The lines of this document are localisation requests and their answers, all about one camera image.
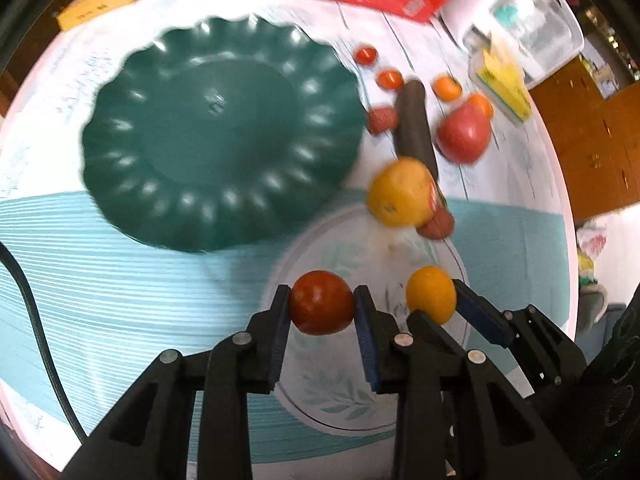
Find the small yellow tomato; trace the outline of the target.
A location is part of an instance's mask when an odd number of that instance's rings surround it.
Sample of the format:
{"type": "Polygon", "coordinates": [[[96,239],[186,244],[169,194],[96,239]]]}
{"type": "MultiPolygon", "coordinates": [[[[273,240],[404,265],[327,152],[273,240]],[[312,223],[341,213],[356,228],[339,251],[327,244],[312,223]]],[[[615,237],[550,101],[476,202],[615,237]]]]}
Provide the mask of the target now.
{"type": "Polygon", "coordinates": [[[444,325],[457,307],[454,281],[437,266],[424,266],[409,278],[406,304],[410,312],[424,312],[438,325],[444,325]]]}

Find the red cherry tomato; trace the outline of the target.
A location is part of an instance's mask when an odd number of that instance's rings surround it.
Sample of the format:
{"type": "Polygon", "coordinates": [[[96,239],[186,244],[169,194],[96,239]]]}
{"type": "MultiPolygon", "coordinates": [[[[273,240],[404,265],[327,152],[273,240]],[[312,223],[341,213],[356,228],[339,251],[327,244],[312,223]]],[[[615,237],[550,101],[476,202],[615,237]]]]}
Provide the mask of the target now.
{"type": "Polygon", "coordinates": [[[309,336],[344,330],[355,316],[352,290],[337,274],[314,270],[302,275],[288,297],[288,312],[297,329],[309,336]]]}
{"type": "Polygon", "coordinates": [[[360,66],[371,66],[378,62],[378,50],[364,44],[352,52],[352,58],[360,66]]]}
{"type": "Polygon", "coordinates": [[[394,68],[380,70],[376,74],[375,82],[385,91],[398,91],[405,84],[402,73],[394,68]]]}

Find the large yellow orange fruit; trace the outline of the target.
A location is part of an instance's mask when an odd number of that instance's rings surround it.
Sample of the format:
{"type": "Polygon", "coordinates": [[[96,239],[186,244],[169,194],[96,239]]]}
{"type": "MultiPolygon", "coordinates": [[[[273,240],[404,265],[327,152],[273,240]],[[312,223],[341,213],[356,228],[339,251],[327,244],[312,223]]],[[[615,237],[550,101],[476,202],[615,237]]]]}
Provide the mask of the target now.
{"type": "Polygon", "coordinates": [[[418,228],[437,210],[436,182],[423,162],[401,157],[371,181],[367,207],[378,222],[390,228],[418,228]]]}

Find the red yellow apple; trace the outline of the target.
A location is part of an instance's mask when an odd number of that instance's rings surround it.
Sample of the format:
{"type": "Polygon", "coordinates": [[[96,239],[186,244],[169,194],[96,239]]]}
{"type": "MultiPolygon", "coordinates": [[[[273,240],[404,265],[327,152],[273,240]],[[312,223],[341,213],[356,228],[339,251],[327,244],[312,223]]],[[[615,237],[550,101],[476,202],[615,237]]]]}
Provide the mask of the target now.
{"type": "Polygon", "coordinates": [[[473,165],[483,156],[490,140],[489,118],[473,103],[465,102],[440,122],[435,143],[450,162],[473,165]]]}

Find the orange tangerine round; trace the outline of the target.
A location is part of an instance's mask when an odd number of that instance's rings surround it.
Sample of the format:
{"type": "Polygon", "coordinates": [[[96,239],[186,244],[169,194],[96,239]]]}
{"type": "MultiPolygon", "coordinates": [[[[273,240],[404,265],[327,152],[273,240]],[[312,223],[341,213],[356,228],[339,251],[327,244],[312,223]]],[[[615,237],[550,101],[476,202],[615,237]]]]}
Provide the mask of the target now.
{"type": "Polygon", "coordinates": [[[478,110],[480,110],[489,120],[494,117],[494,107],[492,106],[490,99],[486,98],[483,93],[474,92],[469,96],[468,102],[473,104],[478,110]]]}

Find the orange tangerine with stem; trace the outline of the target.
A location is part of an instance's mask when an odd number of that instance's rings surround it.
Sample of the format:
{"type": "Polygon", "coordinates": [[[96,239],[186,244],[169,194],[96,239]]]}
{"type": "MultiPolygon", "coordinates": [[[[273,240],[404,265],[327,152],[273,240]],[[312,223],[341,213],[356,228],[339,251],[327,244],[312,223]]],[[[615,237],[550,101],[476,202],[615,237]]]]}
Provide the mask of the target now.
{"type": "Polygon", "coordinates": [[[449,75],[438,76],[432,81],[432,90],[442,102],[454,102],[462,96],[463,90],[457,79],[449,75]]]}

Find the red lychee near banana stem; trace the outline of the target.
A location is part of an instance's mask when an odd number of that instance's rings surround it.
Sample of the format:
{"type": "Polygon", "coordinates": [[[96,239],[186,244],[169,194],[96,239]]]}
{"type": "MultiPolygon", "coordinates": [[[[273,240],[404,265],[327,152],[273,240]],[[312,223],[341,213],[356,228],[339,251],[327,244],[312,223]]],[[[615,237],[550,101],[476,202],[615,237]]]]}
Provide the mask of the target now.
{"type": "Polygon", "coordinates": [[[439,208],[433,218],[419,226],[416,232],[428,240],[443,240],[454,232],[454,216],[447,208],[439,208]]]}

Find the red lychee near plate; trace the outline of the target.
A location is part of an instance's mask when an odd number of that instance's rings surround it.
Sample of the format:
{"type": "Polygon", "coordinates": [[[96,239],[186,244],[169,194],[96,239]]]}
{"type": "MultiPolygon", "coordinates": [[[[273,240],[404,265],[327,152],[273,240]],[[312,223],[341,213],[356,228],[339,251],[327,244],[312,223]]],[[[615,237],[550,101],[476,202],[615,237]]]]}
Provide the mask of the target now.
{"type": "Polygon", "coordinates": [[[399,116],[393,106],[372,107],[368,111],[367,129],[372,136],[386,131],[393,131],[398,124],[399,116]]]}

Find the yellow tissue pack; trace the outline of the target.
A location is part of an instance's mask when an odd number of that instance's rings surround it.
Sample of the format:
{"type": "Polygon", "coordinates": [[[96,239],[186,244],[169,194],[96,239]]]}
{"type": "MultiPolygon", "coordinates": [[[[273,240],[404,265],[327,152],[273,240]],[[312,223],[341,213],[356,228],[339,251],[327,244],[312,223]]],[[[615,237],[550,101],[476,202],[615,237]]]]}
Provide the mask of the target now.
{"type": "Polygon", "coordinates": [[[518,124],[532,118],[533,107],[524,70],[504,41],[497,39],[487,48],[477,50],[472,55],[469,70],[471,78],[512,122],[518,124]]]}

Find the dark green scalloped plate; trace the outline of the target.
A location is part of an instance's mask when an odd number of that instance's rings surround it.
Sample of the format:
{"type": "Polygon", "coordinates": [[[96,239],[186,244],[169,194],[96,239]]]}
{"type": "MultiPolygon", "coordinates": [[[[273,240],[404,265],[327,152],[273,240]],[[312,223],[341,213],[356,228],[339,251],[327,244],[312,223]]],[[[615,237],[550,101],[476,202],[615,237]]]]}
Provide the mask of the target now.
{"type": "Polygon", "coordinates": [[[332,200],[366,123],[334,47],[257,16],[131,53],[96,94],[82,178],[140,243],[214,252],[288,234],[332,200]]]}

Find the white clear storage box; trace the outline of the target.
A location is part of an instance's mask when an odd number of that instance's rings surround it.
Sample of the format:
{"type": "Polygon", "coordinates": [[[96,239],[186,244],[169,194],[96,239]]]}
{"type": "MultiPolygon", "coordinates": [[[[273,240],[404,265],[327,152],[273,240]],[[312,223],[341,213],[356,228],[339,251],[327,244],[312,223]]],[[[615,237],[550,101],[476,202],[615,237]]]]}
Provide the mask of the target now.
{"type": "Polygon", "coordinates": [[[468,0],[471,25],[462,35],[473,53],[498,32],[518,58],[527,89],[541,84],[582,52],[585,39],[565,0],[468,0]]]}

